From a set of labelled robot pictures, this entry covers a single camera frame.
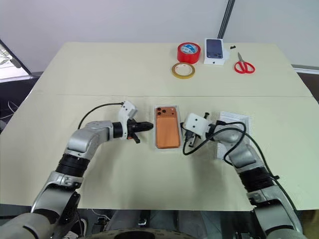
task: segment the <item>scissors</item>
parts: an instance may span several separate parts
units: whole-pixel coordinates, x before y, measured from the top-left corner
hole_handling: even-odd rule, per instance
[[[245,74],[245,73],[251,74],[255,72],[255,67],[249,62],[244,61],[239,52],[238,52],[238,58],[239,58],[239,61],[237,61],[234,66],[234,69],[236,72],[240,74]]]

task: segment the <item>smartphone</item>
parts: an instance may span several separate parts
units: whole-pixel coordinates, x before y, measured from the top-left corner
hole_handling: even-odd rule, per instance
[[[223,47],[220,39],[206,39],[206,55],[208,58],[223,58]]]
[[[175,107],[158,107],[156,115],[156,147],[178,148],[180,146],[177,110]]]

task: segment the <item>white wall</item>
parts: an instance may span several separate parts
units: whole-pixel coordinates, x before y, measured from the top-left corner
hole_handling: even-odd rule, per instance
[[[276,43],[292,64],[319,66],[319,0],[237,0],[227,42]]]
[[[37,72],[67,41],[203,42],[217,37],[226,5],[227,0],[0,0],[0,39]]]
[[[227,0],[0,0],[0,39],[31,72],[67,41],[203,42]],[[225,42],[272,42],[293,64],[319,66],[319,0],[237,0]]]

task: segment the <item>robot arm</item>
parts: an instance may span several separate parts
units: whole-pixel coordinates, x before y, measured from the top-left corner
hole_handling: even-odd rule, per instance
[[[200,136],[202,140],[212,138],[230,150],[239,141],[242,131],[226,130],[212,137],[212,134],[221,129],[237,128],[224,122],[219,123],[212,124],[203,117],[190,114],[183,127]],[[254,212],[265,235],[280,229],[293,229],[302,233],[301,223],[292,205],[280,187],[275,184],[254,148],[242,141],[229,153],[229,158],[247,190],[250,203],[256,206]]]
[[[22,214],[0,228],[5,239],[44,239],[63,237],[77,213],[83,174],[100,144],[114,138],[140,140],[136,132],[153,128],[149,122],[136,122],[136,107],[126,101],[119,122],[93,121],[70,137],[55,171],[52,171],[33,203],[31,213]]]

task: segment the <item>scissor blade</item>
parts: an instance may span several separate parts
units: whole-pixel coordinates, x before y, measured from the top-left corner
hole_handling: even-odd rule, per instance
[[[239,58],[239,61],[245,62],[239,52],[238,52],[238,58]]]

